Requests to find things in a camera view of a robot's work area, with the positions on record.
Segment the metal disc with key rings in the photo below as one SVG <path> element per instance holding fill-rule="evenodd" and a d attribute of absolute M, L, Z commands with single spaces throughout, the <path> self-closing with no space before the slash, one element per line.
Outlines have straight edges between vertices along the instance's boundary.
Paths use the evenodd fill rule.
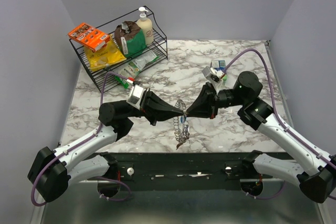
<path fill-rule="evenodd" d="M 179 99 L 175 103 L 175 107 L 177 109 L 183 110 L 183 115 L 177 116 L 173 119 L 173 126 L 174 126 L 174 135 L 177 141 L 176 150 L 181 147 L 183 144 L 187 142 L 190 138 L 190 126 L 187 121 L 186 116 L 186 105 L 185 103 Z"/>

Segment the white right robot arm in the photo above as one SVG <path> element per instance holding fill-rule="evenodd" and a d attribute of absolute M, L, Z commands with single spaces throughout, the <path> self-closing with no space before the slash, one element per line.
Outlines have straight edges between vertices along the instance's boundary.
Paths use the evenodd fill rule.
<path fill-rule="evenodd" d="M 223 89 L 223 72 L 206 67 L 202 71 L 207 83 L 187 109 L 188 117 L 213 119 L 219 109 L 240 106 L 237 114 L 248 126 L 272 139 L 294 162 L 273 158 L 253 151 L 241 165 L 249 178 L 265 174 L 300 188 L 310 200 L 323 203 L 335 189 L 335 156 L 319 149 L 296 132 L 275 111 L 275 107 L 259 98 L 263 85 L 250 72 L 242 72 L 232 89 Z"/>

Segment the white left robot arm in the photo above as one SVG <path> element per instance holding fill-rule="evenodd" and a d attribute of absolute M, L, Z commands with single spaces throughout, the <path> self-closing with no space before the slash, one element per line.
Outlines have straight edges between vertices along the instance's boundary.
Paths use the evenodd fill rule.
<path fill-rule="evenodd" d="M 101 103 L 97 128 L 67 146 L 38 151 L 27 175 L 33 185 L 31 203 L 44 206 L 59 198 L 70 184 L 88 178 L 112 179 L 117 171 L 115 164 L 104 155 L 91 155 L 126 136 L 133 127 L 132 117 L 144 117 L 156 125 L 183 115 L 183 110 L 138 85 L 132 87 L 126 100 Z"/>

